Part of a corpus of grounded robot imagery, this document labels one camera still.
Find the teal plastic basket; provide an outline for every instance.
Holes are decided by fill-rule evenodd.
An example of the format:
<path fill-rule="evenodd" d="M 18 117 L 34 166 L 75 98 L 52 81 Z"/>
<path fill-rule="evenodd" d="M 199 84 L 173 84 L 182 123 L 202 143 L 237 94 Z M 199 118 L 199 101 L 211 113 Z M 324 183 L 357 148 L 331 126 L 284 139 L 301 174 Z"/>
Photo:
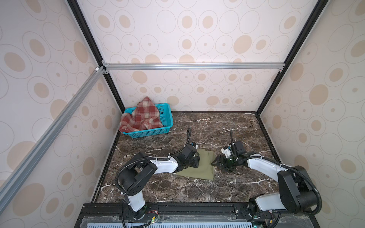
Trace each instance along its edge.
<path fill-rule="evenodd" d="M 123 132 L 123 134 L 129 135 L 132 138 L 139 138 L 139 137 L 144 137 L 144 136 L 149 136 L 149 135 L 158 135 L 158 134 L 168 133 L 170 131 L 170 128 L 173 125 L 170 105 L 167 103 L 156 104 L 156 107 L 157 107 L 158 111 L 160 112 L 160 120 L 164 127 L 142 130 L 142 131 L 134 131 L 134 132 L 128 132 L 128 133 Z M 127 108 L 125 110 L 125 112 L 132 114 L 132 112 L 135 109 L 136 109 L 136 107 Z"/>

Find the folded green fabric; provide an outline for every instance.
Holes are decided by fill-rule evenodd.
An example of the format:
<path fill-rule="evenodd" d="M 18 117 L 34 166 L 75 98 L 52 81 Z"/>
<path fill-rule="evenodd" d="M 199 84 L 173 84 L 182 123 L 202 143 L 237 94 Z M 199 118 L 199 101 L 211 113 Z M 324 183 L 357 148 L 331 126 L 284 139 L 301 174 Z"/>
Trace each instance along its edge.
<path fill-rule="evenodd" d="M 214 153 L 205 149 L 197 150 L 200 156 L 199 167 L 188 167 L 176 174 L 183 177 L 194 177 L 199 179 L 213 180 L 214 166 L 211 163 L 214 160 Z"/>

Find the plaid blanket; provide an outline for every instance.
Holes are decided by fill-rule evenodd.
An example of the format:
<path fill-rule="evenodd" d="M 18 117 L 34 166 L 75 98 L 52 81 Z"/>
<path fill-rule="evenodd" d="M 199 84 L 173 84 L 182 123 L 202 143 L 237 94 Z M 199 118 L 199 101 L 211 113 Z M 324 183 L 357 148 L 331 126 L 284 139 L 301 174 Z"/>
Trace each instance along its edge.
<path fill-rule="evenodd" d="M 160 112 L 149 97 L 138 103 L 132 114 L 124 113 L 120 119 L 120 132 L 134 132 L 163 127 Z"/>

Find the checkered fabric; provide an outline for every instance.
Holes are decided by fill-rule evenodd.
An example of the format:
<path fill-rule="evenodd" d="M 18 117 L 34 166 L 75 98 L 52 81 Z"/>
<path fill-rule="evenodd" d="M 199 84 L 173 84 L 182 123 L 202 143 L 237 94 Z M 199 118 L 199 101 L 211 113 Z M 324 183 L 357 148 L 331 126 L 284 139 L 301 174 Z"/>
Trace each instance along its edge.
<path fill-rule="evenodd" d="M 163 127 L 160 112 L 149 97 L 138 103 L 132 114 L 124 113 L 120 119 L 120 132 L 134 132 Z"/>

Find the marble surface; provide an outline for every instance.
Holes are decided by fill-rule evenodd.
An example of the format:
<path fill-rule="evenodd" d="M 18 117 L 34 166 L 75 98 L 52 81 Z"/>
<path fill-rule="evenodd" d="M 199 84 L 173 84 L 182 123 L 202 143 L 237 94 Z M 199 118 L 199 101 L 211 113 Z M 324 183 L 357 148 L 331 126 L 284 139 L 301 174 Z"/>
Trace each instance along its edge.
<path fill-rule="evenodd" d="M 244 142 L 248 151 L 273 158 L 256 117 L 251 113 L 177 113 L 168 134 L 132 139 L 121 134 L 109 170 L 96 202 L 120 202 L 123 197 L 114 185 L 117 170 L 136 153 L 164 157 L 180 149 L 186 142 L 186 131 L 192 128 L 191 141 L 199 148 L 213 151 L 216 155 L 233 138 Z M 233 173 L 222 172 L 217 167 L 214 180 L 181 177 L 170 173 L 153 175 L 143 191 L 146 202 L 247 202 L 263 193 L 278 192 L 276 181 L 249 168 Z"/>

